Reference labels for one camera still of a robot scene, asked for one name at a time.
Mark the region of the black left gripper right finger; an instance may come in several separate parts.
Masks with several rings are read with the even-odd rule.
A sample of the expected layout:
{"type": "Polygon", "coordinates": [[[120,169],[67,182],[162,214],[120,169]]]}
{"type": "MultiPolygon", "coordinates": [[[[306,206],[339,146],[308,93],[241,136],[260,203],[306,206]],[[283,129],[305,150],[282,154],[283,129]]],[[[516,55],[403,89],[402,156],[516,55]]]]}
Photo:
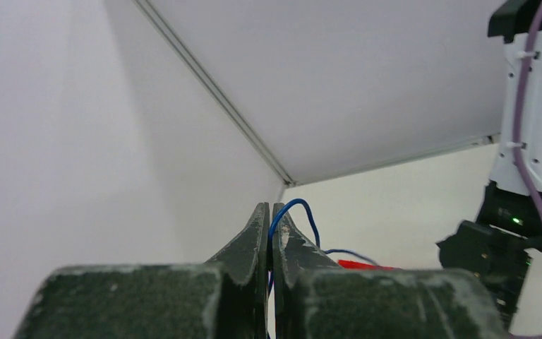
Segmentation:
{"type": "Polygon", "coordinates": [[[506,338],[490,294],[465,270],[351,270],[272,208],[277,338],[506,338]]]}

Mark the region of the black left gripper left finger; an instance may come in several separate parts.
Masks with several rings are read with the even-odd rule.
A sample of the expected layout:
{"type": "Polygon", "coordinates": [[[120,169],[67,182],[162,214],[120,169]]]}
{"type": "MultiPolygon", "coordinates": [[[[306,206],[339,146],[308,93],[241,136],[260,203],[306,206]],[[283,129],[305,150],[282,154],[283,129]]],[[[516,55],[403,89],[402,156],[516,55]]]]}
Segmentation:
{"type": "Polygon", "coordinates": [[[15,338],[266,338],[270,206],[202,263],[65,266],[15,338]]]}

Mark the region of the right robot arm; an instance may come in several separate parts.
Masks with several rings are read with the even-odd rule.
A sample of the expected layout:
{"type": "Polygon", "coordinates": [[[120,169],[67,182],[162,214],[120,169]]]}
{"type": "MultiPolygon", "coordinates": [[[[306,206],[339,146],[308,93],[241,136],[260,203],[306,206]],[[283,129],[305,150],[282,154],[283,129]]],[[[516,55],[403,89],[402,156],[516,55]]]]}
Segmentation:
{"type": "Polygon", "coordinates": [[[509,328],[531,265],[542,252],[542,1],[506,1],[489,37],[504,42],[506,95],[500,145],[473,221],[438,242],[445,268],[472,272],[509,328]]]}

